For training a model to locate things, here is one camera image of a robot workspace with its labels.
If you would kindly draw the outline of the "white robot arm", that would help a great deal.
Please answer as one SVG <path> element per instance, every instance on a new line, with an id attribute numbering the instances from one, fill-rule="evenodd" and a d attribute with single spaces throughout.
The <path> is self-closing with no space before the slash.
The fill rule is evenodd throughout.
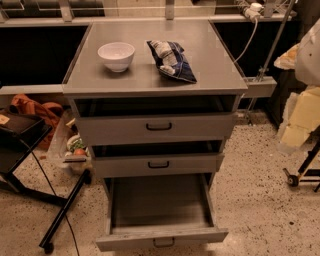
<path id="1" fill-rule="evenodd" d="M 295 79 L 305 86 L 300 93 L 290 94 L 277 132 L 278 150 L 292 154 L 320 126 L 320 19 L 274 66 L 293 70 Z"/>

